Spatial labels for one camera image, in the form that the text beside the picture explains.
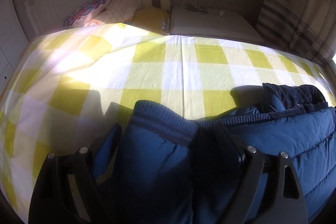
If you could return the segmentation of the floral patterned pillow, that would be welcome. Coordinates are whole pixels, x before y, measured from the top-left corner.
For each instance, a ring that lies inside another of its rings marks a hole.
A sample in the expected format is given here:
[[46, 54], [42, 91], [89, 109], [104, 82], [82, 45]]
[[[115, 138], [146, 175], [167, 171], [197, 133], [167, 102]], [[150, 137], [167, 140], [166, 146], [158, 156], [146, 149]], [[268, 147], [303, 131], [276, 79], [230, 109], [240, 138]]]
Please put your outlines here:
[[110, 4], [110, 0], [92, 0], [76, 11], [72, 12], [62, 23], [61, 29], [78, 28], [85, 26], [96, 16], [100, 15]]

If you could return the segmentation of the yellow checkered bed quilt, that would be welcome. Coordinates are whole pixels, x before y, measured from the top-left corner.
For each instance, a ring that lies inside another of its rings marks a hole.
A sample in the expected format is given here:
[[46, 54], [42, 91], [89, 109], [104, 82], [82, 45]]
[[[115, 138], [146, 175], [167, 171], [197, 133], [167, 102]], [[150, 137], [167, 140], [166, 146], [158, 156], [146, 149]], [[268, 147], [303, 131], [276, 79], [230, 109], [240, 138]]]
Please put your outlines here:
[[59, 31], [35, 39], [1, 93], [1, 191], [23, 222], [45, 156], [66, 155], [126, 124], [150, 100], [187, 119], [250, 102], [239, 86], [335, 86], [319, 65], [234, 40], [163, 36], [127, 24]]

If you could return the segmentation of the white wardrobe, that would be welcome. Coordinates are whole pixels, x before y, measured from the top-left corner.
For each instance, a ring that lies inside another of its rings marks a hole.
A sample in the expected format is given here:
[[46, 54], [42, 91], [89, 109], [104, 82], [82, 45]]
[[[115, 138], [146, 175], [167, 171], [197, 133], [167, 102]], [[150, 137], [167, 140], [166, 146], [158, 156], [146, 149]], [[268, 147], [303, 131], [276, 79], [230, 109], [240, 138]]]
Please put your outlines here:
[[0, 0], [1, 92], [17, 67], [28, 43], [18, 20], [13, 0]]

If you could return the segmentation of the white bedside table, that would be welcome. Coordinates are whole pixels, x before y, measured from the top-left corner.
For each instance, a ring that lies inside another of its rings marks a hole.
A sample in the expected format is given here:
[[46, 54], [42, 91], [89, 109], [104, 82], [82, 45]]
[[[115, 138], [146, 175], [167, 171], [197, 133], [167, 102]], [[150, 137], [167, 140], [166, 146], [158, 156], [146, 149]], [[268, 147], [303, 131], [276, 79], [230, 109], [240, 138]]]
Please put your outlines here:
[[173, 35], [219, 38], [263, 44], [257, 31], [237, 12], [224, 11], [192, 14], [176, 6], [172, 9], [170, 33]]

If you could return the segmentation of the patterned cream curtain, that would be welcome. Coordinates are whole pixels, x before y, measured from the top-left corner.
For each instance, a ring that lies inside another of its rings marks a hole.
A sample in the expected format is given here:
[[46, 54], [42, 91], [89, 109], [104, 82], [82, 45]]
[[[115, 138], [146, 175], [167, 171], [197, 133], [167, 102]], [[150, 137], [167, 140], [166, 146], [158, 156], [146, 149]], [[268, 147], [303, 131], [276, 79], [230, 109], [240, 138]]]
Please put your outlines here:
[[321, 66], [335, 56], [335, 0], [264, 0], [256, 28], [275, 48]]

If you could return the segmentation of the yellow pillow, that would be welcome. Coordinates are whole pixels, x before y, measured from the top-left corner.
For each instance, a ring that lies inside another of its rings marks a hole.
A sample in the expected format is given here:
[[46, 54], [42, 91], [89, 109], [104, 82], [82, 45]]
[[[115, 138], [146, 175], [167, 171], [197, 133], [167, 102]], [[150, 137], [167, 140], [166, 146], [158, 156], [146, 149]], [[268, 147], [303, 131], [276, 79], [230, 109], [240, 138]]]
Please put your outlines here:
[[138, 10], [130, 24], [156, 34], [170, 34], [170, 14], [156, 7]]

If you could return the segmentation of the slim white desk lamp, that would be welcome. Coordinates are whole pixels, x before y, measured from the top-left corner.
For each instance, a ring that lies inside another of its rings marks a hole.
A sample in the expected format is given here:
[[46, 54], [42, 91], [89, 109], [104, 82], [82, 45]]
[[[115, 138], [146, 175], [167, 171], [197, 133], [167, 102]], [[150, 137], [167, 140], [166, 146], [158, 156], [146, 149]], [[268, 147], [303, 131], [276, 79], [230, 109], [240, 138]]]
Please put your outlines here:
[[198, 4], [198, 0], [185, 0], [182, 7], [184, 11], [188, 12], [189, 14], [206, 15], [208, 13], [206, 8], [202, 8]]

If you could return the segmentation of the blue puffer down jacket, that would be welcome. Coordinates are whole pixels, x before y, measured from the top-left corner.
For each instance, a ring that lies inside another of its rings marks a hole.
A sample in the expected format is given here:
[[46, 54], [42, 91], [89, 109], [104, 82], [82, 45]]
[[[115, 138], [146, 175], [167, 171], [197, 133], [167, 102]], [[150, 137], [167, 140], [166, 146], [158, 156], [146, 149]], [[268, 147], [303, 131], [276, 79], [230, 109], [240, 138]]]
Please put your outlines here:
[[312, 85], [264, 83], [262, 101], [209, 120], [188, 120], [152, 101], [138, 101], [103, 182], [104, 223], [211, 223], [219, 173], [215, 121], [273, 122], [286, 133], [303, 190], [307, 223], [335, 194], [335, 108]]

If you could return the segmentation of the cream dotted pillow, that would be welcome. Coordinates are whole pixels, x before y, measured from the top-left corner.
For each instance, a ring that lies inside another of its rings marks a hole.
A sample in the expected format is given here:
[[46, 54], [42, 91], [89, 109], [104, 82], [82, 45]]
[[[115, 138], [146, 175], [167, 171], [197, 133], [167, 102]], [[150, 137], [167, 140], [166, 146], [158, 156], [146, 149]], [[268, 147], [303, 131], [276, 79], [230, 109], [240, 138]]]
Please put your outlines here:
[[111, 0], [107, 8], [85, 26], [100, 24], [130, 23], [139, 4], [134, 0]]

